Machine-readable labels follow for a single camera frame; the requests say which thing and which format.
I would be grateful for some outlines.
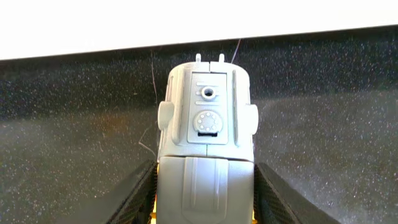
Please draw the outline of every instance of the black granite surface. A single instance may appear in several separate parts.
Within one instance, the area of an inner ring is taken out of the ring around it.
[[[234,60],[260,112],[256,160],[342,223],[398,222],[397,34],[244,39]],[[229,61],[237,42],[0,62],[0,222],[52,223],[154,158],[169,71]]]

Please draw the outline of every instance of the black slot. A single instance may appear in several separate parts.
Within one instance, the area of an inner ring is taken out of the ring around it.
[[[217,133],[198,133],[199,137],[209,136],[209,137],[217,137]]]

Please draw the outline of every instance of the white background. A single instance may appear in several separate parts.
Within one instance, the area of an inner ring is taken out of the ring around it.
[[[0,0],[0,60],[393,25],[397,2]]]

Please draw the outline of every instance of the toy vehicle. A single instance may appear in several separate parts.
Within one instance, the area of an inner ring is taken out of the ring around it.
[[[237,65],[175,67],[159,105],[157,223],[252,223],[258,110]]]

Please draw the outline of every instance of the speckled countertop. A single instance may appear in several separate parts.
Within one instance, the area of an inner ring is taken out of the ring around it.
[[[242,40],[234,60],[260,112],[256,160],[342,223],[398,222],[397,34]],[[236,44],[0,62],[0,222],[52,223],[111,190],[156,153],[169,71]]]

